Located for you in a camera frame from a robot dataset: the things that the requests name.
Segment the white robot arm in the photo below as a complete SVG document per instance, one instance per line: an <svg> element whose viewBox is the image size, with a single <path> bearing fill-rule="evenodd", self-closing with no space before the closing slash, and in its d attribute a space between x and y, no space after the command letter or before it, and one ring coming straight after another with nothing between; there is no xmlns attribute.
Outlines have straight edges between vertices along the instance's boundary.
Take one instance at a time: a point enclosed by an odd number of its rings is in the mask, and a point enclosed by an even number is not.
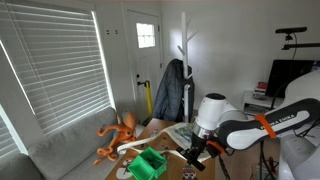
<svg viewBox="0 0 320 180"><path fill-rule="evenodd" d="M204 96L188 149L178 152L189 164L202 171L198 161L207 151L212 157L229 149L246 150L267 139L281 139L279 174L291 171L295 180L319 180L319 147L295 131L320 121L320 72L312 71L288 84L285 99L277 108L249 119L219 93Z"/></svg>

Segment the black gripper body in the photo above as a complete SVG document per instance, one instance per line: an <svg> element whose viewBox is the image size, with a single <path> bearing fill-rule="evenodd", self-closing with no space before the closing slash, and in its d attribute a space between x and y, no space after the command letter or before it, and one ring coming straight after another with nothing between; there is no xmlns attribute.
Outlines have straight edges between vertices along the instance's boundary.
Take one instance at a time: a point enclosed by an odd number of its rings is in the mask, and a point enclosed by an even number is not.
<svg viewBox="0 0 320 180"><path fill-rule="evenodd" d="M200 154L204 151L206 147L206 140L199 137L191 138L191 146L186 149L183 156L186 158L189 164L196 163Z"/></svg>

